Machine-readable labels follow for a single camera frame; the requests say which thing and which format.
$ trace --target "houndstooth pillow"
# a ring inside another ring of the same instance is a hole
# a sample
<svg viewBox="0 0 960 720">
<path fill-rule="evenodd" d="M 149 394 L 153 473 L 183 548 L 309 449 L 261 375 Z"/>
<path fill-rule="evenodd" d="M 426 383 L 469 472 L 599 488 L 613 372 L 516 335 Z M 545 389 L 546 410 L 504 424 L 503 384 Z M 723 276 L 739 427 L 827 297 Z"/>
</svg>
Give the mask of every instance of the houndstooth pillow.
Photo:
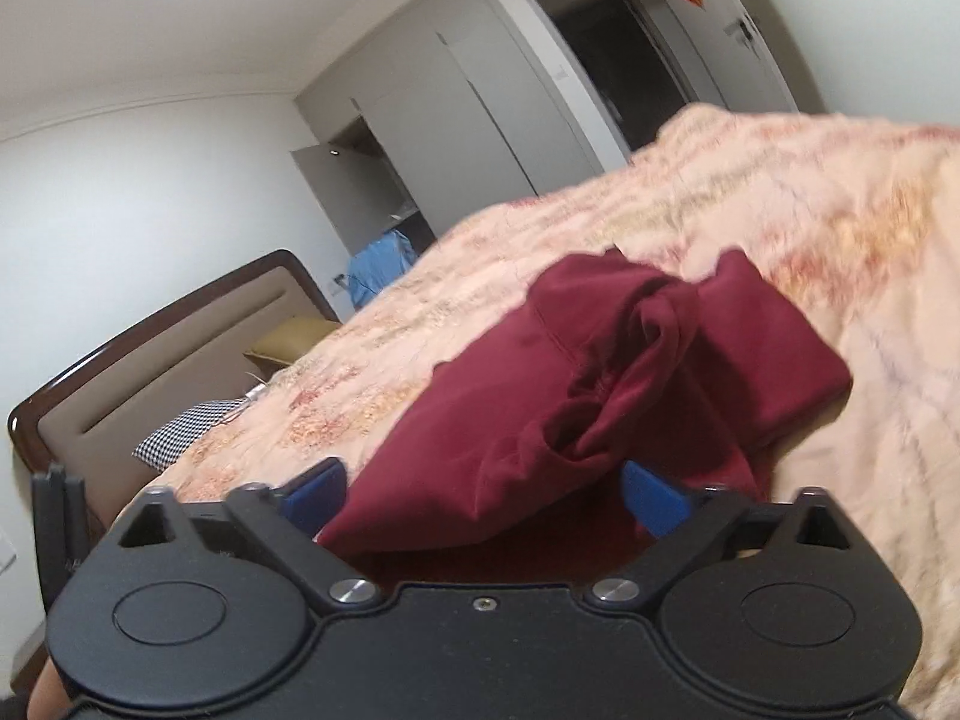
<svg viewBox="0 0 960 720">
<path fill-rule="evenodd" d="M 195 440 L 246 402 L 246 398 L 237 398 L 199 403 L 150 433 L 133 450 L 133 456 L 144 461 L 151 469 L 165 471 Z"/>
</svg>

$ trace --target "bedspread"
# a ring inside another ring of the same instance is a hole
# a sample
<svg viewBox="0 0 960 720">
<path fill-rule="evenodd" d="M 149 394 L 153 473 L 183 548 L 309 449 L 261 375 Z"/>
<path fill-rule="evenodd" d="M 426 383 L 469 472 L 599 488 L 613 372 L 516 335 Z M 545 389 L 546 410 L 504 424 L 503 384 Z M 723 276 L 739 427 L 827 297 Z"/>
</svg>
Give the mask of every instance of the bedspread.
<svg viewBox="0 0 960 720">
<path fill-rule="evenodd" d="M 959 717 L 957 129 L 688 106 L 624 169 L 462 221 L 160 483 L 215 499 L 331 454 L 355 477 L 434 365 L 563 255 L 616 245 L 698 279 L 734 244 L 853 371 L 842 415 L 782 447 L 775 497 L 832 491 L 922 615 L 906 706 Z"/>
</svg>

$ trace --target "yellow pillow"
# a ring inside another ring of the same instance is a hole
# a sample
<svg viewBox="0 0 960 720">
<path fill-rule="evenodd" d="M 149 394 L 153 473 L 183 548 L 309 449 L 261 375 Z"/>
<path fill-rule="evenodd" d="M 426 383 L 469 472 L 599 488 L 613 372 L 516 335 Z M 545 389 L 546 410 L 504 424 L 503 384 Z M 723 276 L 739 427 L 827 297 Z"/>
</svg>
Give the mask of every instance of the yellow pillow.
<svg viewBox="0 0 960 720">
<path fill-rule="evenodd" d="M 260 338 L 244 355 L 258 365 L 267 362 L 277 368 L 287 367 L 338 327 L 339 322 L 330 322 L 329 319 L 293 317 Z"/>
</svg>

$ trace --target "brown wooden headboard frame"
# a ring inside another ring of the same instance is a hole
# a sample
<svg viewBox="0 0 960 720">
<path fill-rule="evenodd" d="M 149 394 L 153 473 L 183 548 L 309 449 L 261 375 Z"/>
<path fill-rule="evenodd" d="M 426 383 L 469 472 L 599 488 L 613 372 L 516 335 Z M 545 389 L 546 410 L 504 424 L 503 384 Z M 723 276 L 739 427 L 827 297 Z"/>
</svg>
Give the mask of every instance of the brown wooden headboard frame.
<svg viewBox="0 0 960 720">
<path fill-rule="evenodd" d="M 257 279 L 276 268 L 285 268 L 296 279 L 304 293 L 313 301 L 327 319 L 337 322 L 337 314 L 330 307 L 320 288 L 310 276 L 304 264 L 296 259 L 293 252 L 277 250 L 254 260 L 236 271 L 221 276 L 216 281 L 194 290 L 189 295 L 151 314 L 142 322 L 134 324 L 128 330 L 107 341 L 103 346 L 90 352 L 80 362 L 71 365 L 59 376 L 54 377 L 33 395 L 19 404 L 10 413 L 7 429 L 10 432 L 13 447 L 27 468 L 35 473 L 43 473 L 56 461 L 54 453 L 40 435 L 40 418 L 67 397 L 78 391 L 81 386 L 108 367 L 122 360 L 131 351 L 143 346 L 170 327 L 189 317 L 203 306 L 227 295 L 238 287 Z"/>
</svg>

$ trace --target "blue gripper pad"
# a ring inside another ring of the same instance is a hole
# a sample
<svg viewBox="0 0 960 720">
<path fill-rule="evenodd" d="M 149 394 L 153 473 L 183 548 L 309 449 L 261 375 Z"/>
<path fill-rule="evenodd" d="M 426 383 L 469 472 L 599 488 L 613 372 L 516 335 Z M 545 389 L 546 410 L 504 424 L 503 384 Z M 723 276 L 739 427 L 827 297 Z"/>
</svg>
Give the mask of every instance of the blue gripper pad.
<svg viewBox="0 0 960 720">
<path fill-rule="evenodd" d="M 339 458 L 328 458 L 275 492 L 283 517 L 313 538 L 347 501 L 347 469 Z"/>
<path fill-rule="evenodd" d="M 623 464 L 620 494 L 630 514 L 656 538 L 663 538 L 693 514 L 693 502 L 686 493 L 632 460 Z"/>
</svg>

